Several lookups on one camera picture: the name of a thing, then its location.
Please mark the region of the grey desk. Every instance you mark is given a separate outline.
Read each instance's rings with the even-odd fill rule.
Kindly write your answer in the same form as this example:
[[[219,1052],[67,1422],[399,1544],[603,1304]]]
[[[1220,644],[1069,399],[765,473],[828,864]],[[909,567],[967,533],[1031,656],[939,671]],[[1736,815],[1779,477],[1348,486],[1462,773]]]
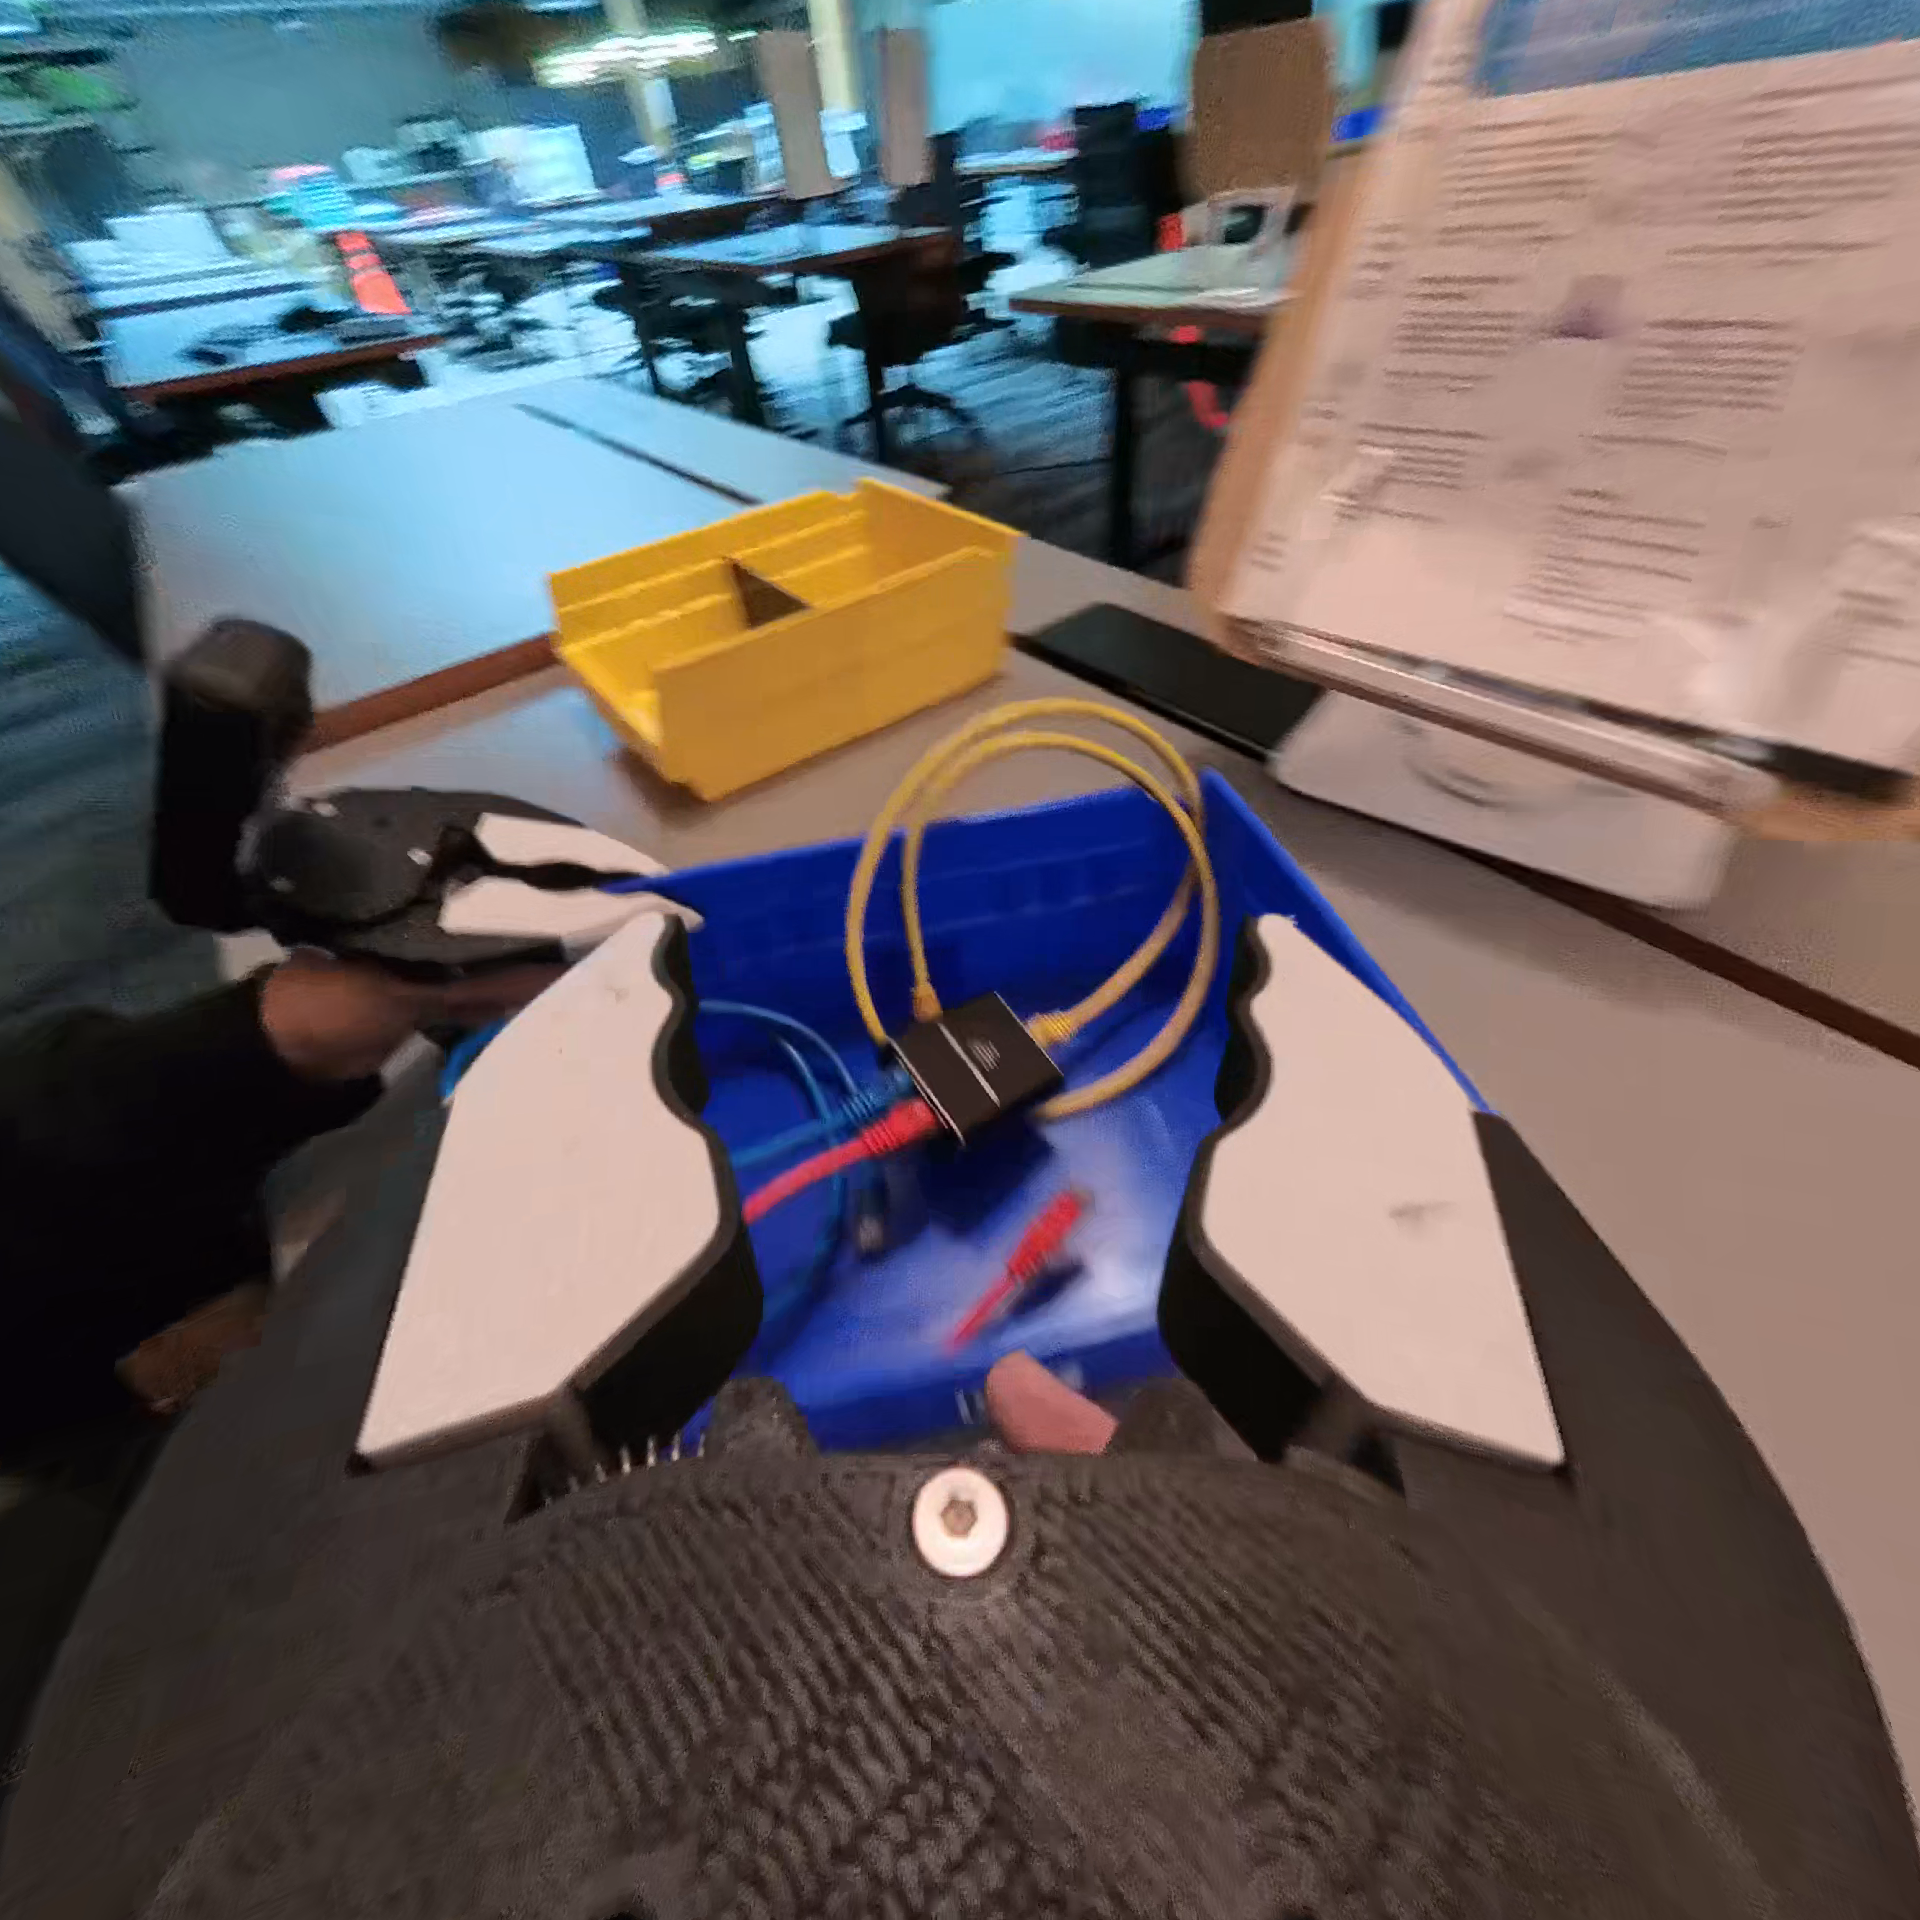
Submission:
[[[616,757],[545,662],[493,686],[467,664],[533,639],[544,588],[477,562],[332,559],[263,615],[315,656],[318,749],[300,776],[483,783],[670,864],[865,830],[908,766],[979,711],[1071,697],[1008,653],[985,688],[745,794],[702,807]],[[1685,928],[1510,877],[1214,766],[1524,1135],[1700,1359],[1804,1522],[1916,1788],[1916,1065],[1719,972]]]
[[[219,616],[300,637],[319,745],[550,669],[550,574],[857,479],[947,486],[574,376],[120,486],[149,666]]]

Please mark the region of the wooden document stand with sheets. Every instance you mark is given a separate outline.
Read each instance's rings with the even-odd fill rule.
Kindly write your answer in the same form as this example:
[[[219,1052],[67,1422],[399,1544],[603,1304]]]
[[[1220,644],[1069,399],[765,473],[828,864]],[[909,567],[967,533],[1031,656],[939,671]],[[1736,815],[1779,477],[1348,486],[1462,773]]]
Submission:
[[[1423,4],[1191,580],[1333,690],[1912,842],[1916,277],[1916,4]]]

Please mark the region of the person's right hand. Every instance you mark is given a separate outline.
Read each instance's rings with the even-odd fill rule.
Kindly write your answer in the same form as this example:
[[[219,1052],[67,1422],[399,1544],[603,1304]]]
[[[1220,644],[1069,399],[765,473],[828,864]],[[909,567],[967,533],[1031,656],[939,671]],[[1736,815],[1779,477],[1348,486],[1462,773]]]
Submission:
[[[1097,1456],[1117,1431],[1103,1405],[1024,1351],[998,1357],[982,1384],[987,1426],[1008,1449]]]

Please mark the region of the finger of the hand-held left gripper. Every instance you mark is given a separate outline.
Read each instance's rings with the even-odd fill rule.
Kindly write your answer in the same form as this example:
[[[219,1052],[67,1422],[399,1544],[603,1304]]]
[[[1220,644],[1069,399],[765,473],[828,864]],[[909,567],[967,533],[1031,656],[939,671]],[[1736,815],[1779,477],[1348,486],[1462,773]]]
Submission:
[[[639,917],[670,917],[691,929],[703,917],[644,882],[637,890],[608,886],[544,888],[528,879],[477,877],[447,890],[440,929],[447,937],[553,945],[598,945]]]
[[[579,823],[483,810],[471,823],[475,857],[508,879],[659,879],[667,866]]]

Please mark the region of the person's left hand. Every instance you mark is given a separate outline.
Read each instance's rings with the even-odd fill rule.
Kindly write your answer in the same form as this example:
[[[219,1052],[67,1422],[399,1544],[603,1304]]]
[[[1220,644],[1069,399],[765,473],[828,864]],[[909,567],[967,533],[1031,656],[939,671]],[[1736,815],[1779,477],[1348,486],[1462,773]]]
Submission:
[[[257,1021],[300,1077],[344,1084],[382,1073],[412,1037],[512,1016],[565,967],[510,967],[455,981],[413,981],[319,951],[294,951],[257,977]]]

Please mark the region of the black network splitter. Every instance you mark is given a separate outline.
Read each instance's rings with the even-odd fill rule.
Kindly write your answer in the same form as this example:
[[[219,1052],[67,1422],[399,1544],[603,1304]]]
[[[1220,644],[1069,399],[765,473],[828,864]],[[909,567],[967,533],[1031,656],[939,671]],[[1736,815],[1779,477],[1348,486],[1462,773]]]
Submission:
[[[1065,1089],[1065,1071],[1015,1005],[982,991],[880,1044],[953,1145],[972,1145]]]

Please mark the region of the blue plastic bin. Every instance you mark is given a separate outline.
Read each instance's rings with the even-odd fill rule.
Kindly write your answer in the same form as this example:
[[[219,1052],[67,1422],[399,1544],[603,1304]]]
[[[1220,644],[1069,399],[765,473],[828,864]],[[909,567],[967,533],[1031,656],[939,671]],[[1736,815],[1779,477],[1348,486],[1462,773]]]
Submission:
[[[1285,917],[1451,1066],[1217,776],[670,873],[590,879],[691,904],[709,1077],[760,1279],[731,1376],[774,1378],[829,1449],[987,1423],[1017,1349],[1080,1393],[1180,1370],[1159,1297],[1195,1146],[1216,1128],[1241,926]],[[1005,997],[1065,1073],[953,1145],[880,1044]],[[1484,1149],[1493,1116],[1480,1106]]]

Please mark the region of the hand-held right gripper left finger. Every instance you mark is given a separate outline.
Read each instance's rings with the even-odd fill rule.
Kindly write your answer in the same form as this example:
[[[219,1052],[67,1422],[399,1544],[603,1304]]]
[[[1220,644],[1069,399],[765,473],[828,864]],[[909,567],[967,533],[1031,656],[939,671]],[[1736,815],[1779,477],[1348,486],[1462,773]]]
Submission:
[[[691,934],[641,912],[510,1020],[445,1104],[355,1463],[529,1434],[664,1456],[760,1329],[709,1124]]]

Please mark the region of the yellow plastic bin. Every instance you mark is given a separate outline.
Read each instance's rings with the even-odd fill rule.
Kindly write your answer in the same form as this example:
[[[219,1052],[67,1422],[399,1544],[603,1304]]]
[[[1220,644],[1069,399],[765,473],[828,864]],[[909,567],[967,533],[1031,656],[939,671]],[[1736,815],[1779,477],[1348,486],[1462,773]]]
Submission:
[[[659,780],[718,802],[1001,671],[1019,533],[872,479],[545,580],[553,650]]]

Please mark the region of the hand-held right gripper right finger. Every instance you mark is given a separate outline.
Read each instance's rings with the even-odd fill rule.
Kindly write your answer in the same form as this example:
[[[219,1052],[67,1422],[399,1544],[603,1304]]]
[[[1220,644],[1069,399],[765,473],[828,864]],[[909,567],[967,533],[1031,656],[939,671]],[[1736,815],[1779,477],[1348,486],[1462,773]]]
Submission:
[[[1159,1329],[1238,1440],[1276,1457],[1405,1434],[1564,1468],[1486,1116],[1291,918],[1241,926],[1216,1106]]]

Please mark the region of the black smartphone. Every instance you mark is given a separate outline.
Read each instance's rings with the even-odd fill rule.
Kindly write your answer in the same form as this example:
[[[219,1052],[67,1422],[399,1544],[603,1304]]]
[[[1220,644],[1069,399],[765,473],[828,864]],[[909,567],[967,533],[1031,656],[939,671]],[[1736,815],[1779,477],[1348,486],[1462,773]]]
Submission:
[[[1217,746],[1263,760],[1326,700],[1300,679],[1217,650],[1152,615],[1092,602],[1015,646]]]

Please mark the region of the black office chair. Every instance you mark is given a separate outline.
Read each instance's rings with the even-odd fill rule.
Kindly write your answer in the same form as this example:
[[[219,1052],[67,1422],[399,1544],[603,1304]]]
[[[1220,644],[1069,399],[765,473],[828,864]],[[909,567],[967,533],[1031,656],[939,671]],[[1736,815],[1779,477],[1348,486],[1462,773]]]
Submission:
[[[963,175],[960,150],[957,133],[929,136],[929,178],[896,191],[900,225],[909,213],[925,215],[929,233],[864,262],[851,280],[854,310],[828,326],[828,345],[860,352],[868,376],[868,402],[843,428],[865,424],[881,463],[894,460],[888,424],[900,416],[939,416],[985,437],[960,399],[911,376],[933,352],[1013,325],[987,309],[987,292],[1017,254],[987,244],[989,188]]]

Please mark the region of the white stand base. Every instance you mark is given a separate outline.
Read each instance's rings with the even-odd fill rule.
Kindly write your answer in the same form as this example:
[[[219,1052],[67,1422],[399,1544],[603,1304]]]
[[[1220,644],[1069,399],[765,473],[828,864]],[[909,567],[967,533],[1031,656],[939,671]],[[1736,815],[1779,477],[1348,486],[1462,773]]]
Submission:
[[[1704,810],[1334,692],[1265,767],[1300,798],[1647,906],[1712,901],[1736,846]]]

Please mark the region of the background wooden table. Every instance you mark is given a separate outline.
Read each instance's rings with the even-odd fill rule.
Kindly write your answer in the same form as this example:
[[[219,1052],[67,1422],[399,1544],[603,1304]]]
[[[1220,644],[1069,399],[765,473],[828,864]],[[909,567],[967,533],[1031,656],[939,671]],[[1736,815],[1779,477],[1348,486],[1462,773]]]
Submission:
[[[801,280],[837,280],[853,290],[864,262],[904,250],[928,233],[928,225],[897,223],[782,223],[691,242],[647,236],[595,246],[591,255],[639,277],[652,294],[716,305],[731,368],[731,414],[760,428],[765,409],[747,316],[779,305]]]
[[[440,326],[401,310],[319,303],[302,294],[231,294],[107,316],[100,369],[111,388],[139,399],[236,398],[272,385],[318,393],[371,368],[409,368],[445,342]]]
[[[1013,316],[1062,329],[1061,358],[1108,378],[1107,559],[1152,559],[1135,533],[1139,388],[1147,378],[1237,385],[1289,285],[1227,280],[1241,254],[1185,246],[1008,294]]]

